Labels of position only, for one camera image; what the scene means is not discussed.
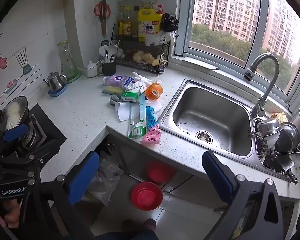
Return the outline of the person's left hand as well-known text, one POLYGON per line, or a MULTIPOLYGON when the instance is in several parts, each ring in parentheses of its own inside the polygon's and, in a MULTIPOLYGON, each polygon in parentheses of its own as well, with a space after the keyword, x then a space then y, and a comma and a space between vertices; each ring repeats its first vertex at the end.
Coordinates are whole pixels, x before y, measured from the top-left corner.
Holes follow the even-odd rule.
POLYGON ((1 223, 4 228, 18 228, 20 216, 20 204, 16 199, 7 200, 3 203, 6 214, 1 223))

